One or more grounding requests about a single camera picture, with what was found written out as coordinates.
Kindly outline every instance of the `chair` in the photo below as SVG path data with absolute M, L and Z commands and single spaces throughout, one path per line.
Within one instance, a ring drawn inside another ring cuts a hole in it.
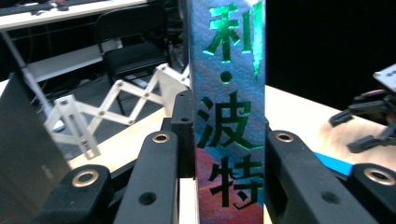
M 155 67 L 163 63 L 171 65 L 166 29 L 165 11 L 152 5 L 120 8 L 101 15 L 95 34 L 110 85 L 133 74 L 152 75 Z M 103 43 L 111 39 L 118 40 L 121 47 L 105 51 Z M 124 115 L 120 98 L 117 100 Z

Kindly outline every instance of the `table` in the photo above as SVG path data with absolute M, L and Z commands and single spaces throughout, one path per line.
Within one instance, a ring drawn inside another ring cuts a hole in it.
M 25 81 L 35 92 L 38 100 L 43 105 L 44 112 L 48 116 L 51 106 L 40 90 L 37 82 L 56 77 L 61 74 L 79 69 L 81 67 L 97 63 L 102 60 L 97 46 L 90 46 L 85 49 L 75 50 L 64 55 L 56 56 L 40 62 L 26 64 L 21 54 L 13 44 L 7 31 L 20 29 L 23 27 L 35 26 L 44 23 L 72 20 L 78 17 L 99 14 L 118 7 L 128 7 L 147 3 L 146 0 L 109 0 L 78 6 L 71 6 L 68 11 L 58 11 L 56 8 L 46 11 L 39 16 L 32 16 L 29 12 L 0 17 L 0 32 L 5 39 L 12 55 L 23 72 Z M 109 42 L 106 49 L 114 49 L 117 43 Z
M 314 151 L 349 163 L 371 162 L 380 164 L 396 172 L 396 146 L 374 147 L 359 154 L 350 153 L 346 144 L 368 134 L 376 136 L 385 128 L 366 119 L 354 118 L 348 123 L 333 128 L 328 119 L 339 112 L 326 105 L 306 100 L 302 97 L 265 87 L 265 116 L 273 130 L 295 133 Z M 86 161 L 80 156 L 69 162 L 72 168 L 87 163 L 103 164 L 114 171 L 137 158 L 144 137 L 159 131 L 164 117 L 161 109 L 135 125 L 114 135 L 99 145 L 102 155 Z M 195 186 L 189 179 L 181 183 L 180 223 L 195 221 Z M 265 223 L 270 223 L 265 214 Z

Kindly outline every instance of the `holographic book spine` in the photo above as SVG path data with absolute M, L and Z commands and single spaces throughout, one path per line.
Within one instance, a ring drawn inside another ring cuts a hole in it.
M 199 217 L 262 223 L 265 2 L 190 2 Z

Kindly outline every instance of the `chair leg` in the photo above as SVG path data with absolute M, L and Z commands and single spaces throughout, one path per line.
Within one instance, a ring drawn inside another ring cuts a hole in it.
M 112 75 L 109 74 L 109 73 L 107 73 L 107 78 L 108 78 L 108 82 L 110 83 L 110 88 L 111 88 L 111 87 L 114 85 L 115 81 L 113 80 Z M 117 96 L 116 99 L 117 99 L 117 103 L 118 103 L 118 105 L 119 105 L 121 114 L 125 116 L 125 111 L 124 111 L 124 109 L 123 109 L 123 107 L 122 107 L 120 97 Z

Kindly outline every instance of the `floor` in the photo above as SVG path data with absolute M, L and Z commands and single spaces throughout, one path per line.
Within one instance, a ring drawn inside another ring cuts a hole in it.
M 178 72 L 181 72 L 181 69 L 183 67 L 183 64 L 181 63 L 180 60 L 182 57 L 182 52 L 183 50 L 181 46 L 177 46 L 177 48 L 173 48 L 171 52 L 173 68 Z M 149 81 L 150 78 L 151 76 L 144 77 L 142 79 L 144 81 Z M 110 85 L 108 83 L 105 74 L 98 74 L 97 76 L 95 76 L 95 79 L 83 79 L 79 82 L 78 86 L 73 90 L 64 91 L 61 94 L 56 94 L 56 98 L 51 97 L 50 100 L 52 101 L 66 95 L 73 94 L 77 101 L 98 107 L 104 101 L 109 89 L 110 89 Z M 155 92 L 157 94 L 160 94 L 160 90 L 158 88 L 155 90 Z M 134 105 L 137 102 L 138 97 L 132 96 L 130 94 L 122 94 L 120 98 L 122 99 L 122 106 L 125 110 L 125 113 L 129 115 L 132 109 L 134 108 Z M 139 114 L 137 121 L 157 111 L 161 107 L 162 107 L 161 105 L 158 105 L 156 103 L 147 102 L 143 110 Z M 113 105 L 110 107 L 110 111 L 115 113 L 120 113 L 120 108 L 116 102 L 114 102 Z M 87 122 L 90 122 L 90 120 L 92 119 L 91 116 L 87 116 L 87 115 L 85 115 L 85 118 Z M 94 137 L 96 138 L 99 144 L 107 140 L 107 138 L 113 136 L 114 134 L 124 130 L 127 127 L 128 126 L 125 126 L 123 124 L 115 123 L 108 120 L 103 120 L 99 125 L 98 129 L 96 130 L 96 132 L 94 133 Z M 64 130 L 60 131 L 60 133 L 69 134 L 70 132 L 67 128 L 65 128 Z M 68 161 L 81 155 L 81 151 L 78 148 L 78 146 L 69 145 L 69 144 L 60 144 L 60 143 L 57 143 L 57 145 L 59 149 L 62 151 L 65 159 Z

